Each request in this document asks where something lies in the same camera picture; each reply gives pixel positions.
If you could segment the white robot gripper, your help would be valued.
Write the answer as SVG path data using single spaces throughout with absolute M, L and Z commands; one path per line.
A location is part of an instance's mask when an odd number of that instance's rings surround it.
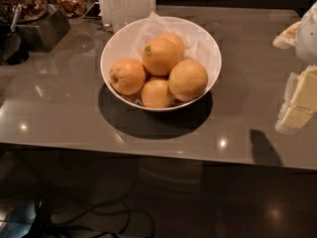
M 308 64 L 317 64 L 317 1 L 300 22 L 285 29 L 272 44 L 284 50 L 295 47 L 301 60 Z M 275 130 L 284 135 L 293 134 L 305 127 L 316 113 L 317 66 L 308 65 L 300 74 L 290 74 Z

